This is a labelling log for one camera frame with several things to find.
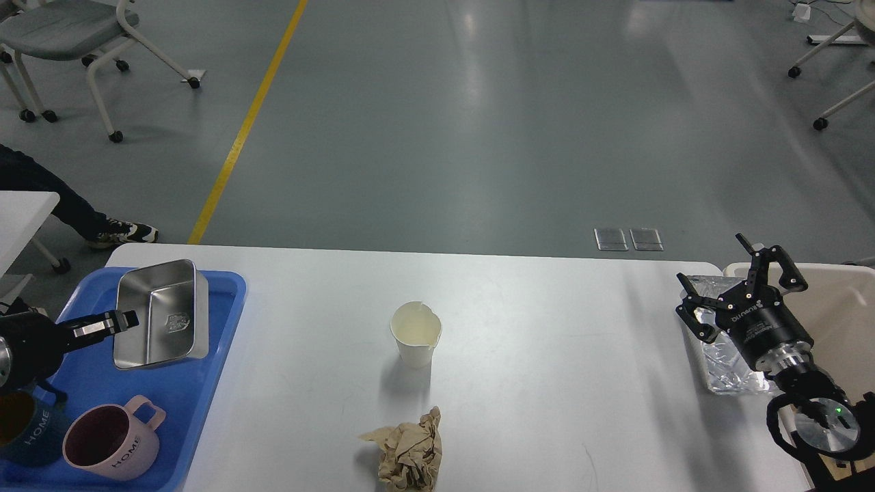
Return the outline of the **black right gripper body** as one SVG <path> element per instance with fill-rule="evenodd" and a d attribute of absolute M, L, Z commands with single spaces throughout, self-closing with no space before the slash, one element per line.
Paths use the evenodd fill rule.
<path fill-rule="evenodd" d="M 740 282 L 718 297 L 731 310 L 720 310 L 716 324 L 735 344 L 751 370 L 779 373 L 811 362 L 813 339 L 785 305 L 779 289 L 760 284 L 752 294 Z"/>

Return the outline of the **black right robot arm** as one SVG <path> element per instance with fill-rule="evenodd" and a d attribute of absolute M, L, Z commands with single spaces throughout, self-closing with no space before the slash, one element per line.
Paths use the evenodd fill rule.
<path fill-rule="evenodd" d="M 678 273 L 684 296 L 675 309 L 692 336 L 713 344 L 725 334 L 750 370 L 773 382 L 779 394 L 766 408 L 766 427 L 781 450 L 800 462 L 816 491 L 872 491 L 873 393 L 856 404 L 813 358 L 815 342 L 785 304 L 807 280 L 775 244 L 736 239 L 750 255 L 746 277 L 703 294 Z"/>

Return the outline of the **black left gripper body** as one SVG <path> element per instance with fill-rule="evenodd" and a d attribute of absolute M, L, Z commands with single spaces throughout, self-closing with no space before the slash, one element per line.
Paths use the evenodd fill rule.
<path fill-rule="evenodd" d="M 38 312 L 1 318 L 2 392 L 13 392 L 53 376 L 62 364 L 65 328 Z"/>

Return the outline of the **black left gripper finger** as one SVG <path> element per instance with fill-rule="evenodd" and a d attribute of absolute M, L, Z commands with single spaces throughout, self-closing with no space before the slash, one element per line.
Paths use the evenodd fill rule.
<path fill-rule="evenodd" d="M 75 350 L 84 349 L 88 346 L 93 346 L 94 344 L 102 342 L 107 337 L 112 336 L 112 333 L 87 333 L 82 334 L 82 336 L 75 336 L 74 334 L 71 334 L 71 336 L 66 337 L 66 339 L 64 340 L 64 343 L 62 344 L 62 351 L 63 353 L 71 353 Z"/>
<path fill-rule="evenodd" d="M 115 336 L 137 326 L 139 326 L 139 318 L 134 310 L 109 310 L 62 322 L 62 328 L 68 331 L 70 336 L 71 334 L 82 336 L 87 333 L 112 333 Z"/>

